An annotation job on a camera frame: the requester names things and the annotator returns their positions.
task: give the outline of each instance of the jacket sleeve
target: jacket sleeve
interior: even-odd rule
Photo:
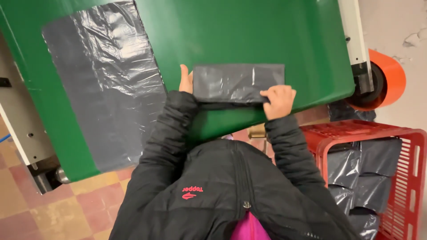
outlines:
[[[348,239],[359,239],[347,216],[325,188],[325,181],[307,148],[295,116],[268,121],[265,128],[275,153],[277,168],[301,193],[327,212],[342,231],[348,234]]]
[[[185,158],[185,137],[199,112],[196,99],[186,92],[168,93],[163,112],[132,172],[110,240],[128,239],[144,207],[170,186]]]

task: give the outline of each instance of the person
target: person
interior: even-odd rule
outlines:
[[[290,115],[295,90],[279,85],[260,92],[270,101],[263,106],[265,129],[277,166],[238,140],[187,149],[199,112],[192,92],[192,73],[181,65],[179,91],[168,93],[110,240],[359,239]]]

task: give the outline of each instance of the white wall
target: white wall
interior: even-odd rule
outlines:
[[[399,60],[407,77],[403,96],[377,109],[376,121],[427,131],[427,0],[359,0],[359,5],[367,46]],[[420,227],[420,240],[427,240],[427,189]]]

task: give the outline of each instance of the blue hose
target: blue hose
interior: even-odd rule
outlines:
[[[0,138],[0,143],[3,142],[4,140],[8,139],[10,137],[10,133],[7,134],[6,136]]]

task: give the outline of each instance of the hand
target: hand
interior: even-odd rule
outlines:
[[[268,120],[285,117],[291,113],[296,90],[291,86],[272,86],[266,91],[260,92],[261,96],[268,97],[270,103],[264,103],[264,112]]]
[[[180,92],[188,92],[193,94],[193,71],[188,74],[188,68],[181,64],[181,83],[179,84]]]

